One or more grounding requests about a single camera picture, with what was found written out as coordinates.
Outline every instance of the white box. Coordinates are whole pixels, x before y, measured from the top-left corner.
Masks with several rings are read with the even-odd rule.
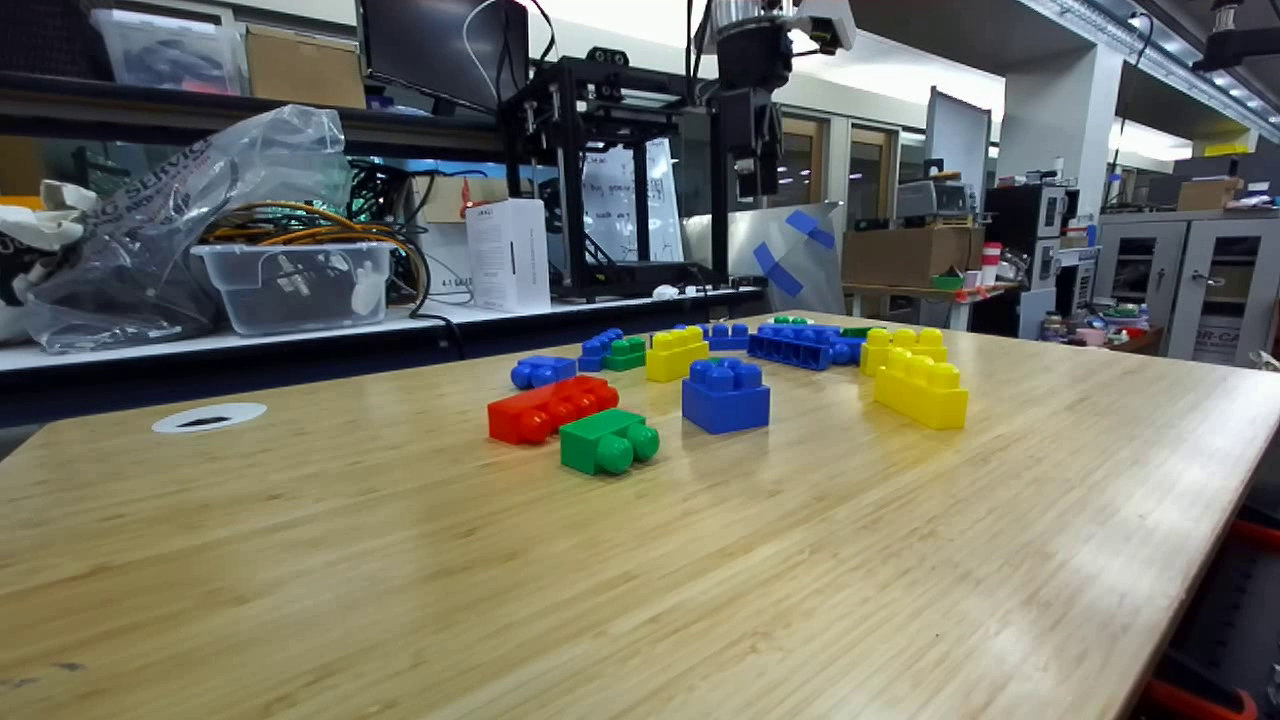
[[[542,201],[500,201],[467,211],[467,263],[476,310],[547,310]]]

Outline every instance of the green block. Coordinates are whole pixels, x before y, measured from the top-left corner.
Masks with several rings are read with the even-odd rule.
[[[588,475],[626,475],[630,466],[646,466],[656,449],[656,427],[625,407],[559,423],[559,466]]]
[[[644,367],[644,338],[625,338],[615,345],[607,345],[603,367],[607,371],[626,371],[626,367]]]

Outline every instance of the computer monitor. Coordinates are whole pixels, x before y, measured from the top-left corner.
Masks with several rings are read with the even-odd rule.
[[[472,112],[529,80],[529,12],[517,0],[356,0],[362,77]]]

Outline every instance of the red block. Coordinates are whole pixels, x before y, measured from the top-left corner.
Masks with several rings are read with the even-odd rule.
[[[488,405],[488,436],[503,446],[542,446],[581,415],[615,407],[615,388],[598,377],[569,377]]]

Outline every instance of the storage bin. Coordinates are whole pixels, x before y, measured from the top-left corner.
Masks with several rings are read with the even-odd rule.
[[[378,326],[397,245],[198,245],[241,338]]]

